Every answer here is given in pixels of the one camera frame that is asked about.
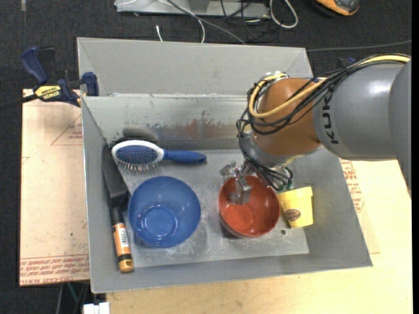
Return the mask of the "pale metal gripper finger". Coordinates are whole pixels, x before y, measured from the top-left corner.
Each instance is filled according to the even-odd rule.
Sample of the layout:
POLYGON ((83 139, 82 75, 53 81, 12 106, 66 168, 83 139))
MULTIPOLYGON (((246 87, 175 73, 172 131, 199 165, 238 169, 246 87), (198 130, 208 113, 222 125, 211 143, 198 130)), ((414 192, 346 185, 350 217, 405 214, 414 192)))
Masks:
POLYGON ((238 177, 238 203, 244 205, 250 200, 252 186, 247 182, 246 177, 238 177))
POLYGON ((229 203, 240 203, 240 169, 236 162, 227 163, 219 172, 223 180, 220 194, 229 203))

